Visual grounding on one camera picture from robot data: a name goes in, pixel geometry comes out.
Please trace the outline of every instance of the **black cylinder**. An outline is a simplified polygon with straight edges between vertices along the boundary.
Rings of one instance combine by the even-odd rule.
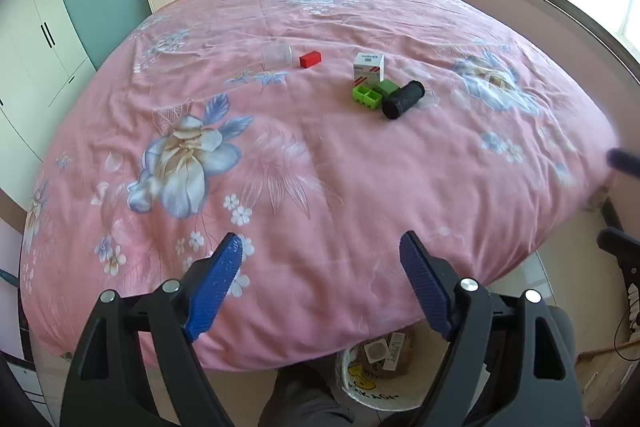
[[[417,80],[412,80],[406,86],[395,90],[382,102],[382,112],[389,120],[395,120],[414,107],[423,96],[424,86]]]

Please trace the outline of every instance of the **cabinet handle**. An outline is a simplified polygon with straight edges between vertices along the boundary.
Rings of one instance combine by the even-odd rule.
[[[47,29],[47,33],[49,34],[49,39],[51,39],[51,44],[53,44],[55,46],[56,45],[56,41],[53,39],[53,36],[51,35],[51,32],[49,31],[49,27],[47,26],[47,23],[44,23],[44,27]]]
[[[49,45],[49,48],[52,48],[53,46],[51,45],[51,42],[49,42],[49,37],[47,37],[47,34],[44,31],[44,26],[42,24],[40,25],[40,29],[42,30],[42,34],[44,35],[44,38],[47,39],[47,44]]]

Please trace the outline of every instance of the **pink wall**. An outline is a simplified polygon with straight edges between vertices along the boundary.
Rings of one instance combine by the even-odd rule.
[[[0,219],[0,269],[18,277],[22,235]],[[18,290],[0,279],[0,349],[23,359],[18,329]]]
[[[583,26],[545,0],[464,0],[510,26],[544,51],[588,93],[640,153],[640,86]],[[612,200],[627,232],[640,237],[640,182],[621,179]]]

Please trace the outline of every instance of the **blue gripper pad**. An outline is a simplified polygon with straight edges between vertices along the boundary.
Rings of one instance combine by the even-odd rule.
[[[449,266],[451,273],[446,273],[446,267],[440,263],[447,263],[429,255],[427,261],[425,254],[429,255],[414,232],[405,233],[400,239],[400,263],[404,272],[409,277],[409,282],[414,288],[415,296],[431,328],[450,340],[454,333],[454,325],[451,320],[452,302],[455,300],[453,286],[447,290],[443,283],[451,283],[451,274],[457,280],[454,270]]]
[[[206,269],[206,265],[196,266],[199,263],[209,263],[209,270],[197,274],[199,269]],[[227,234],[210,259],[201,259],[190,267],[189,271],[194,269],[200,276],[200,283],[188,292],[191,293],[188,296],[189,317],[182,327],[190,342],[211,328],[241,263],[242,241],[237,235]],[[189,275],[187,272],[183,280],[188,279]]]

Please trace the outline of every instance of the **red block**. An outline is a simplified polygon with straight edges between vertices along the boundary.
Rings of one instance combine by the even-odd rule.
[[[310,68],[320,62],[322,62],[322,55],[320,52],[311,52],[300,57],[300,66],[303,68]]]

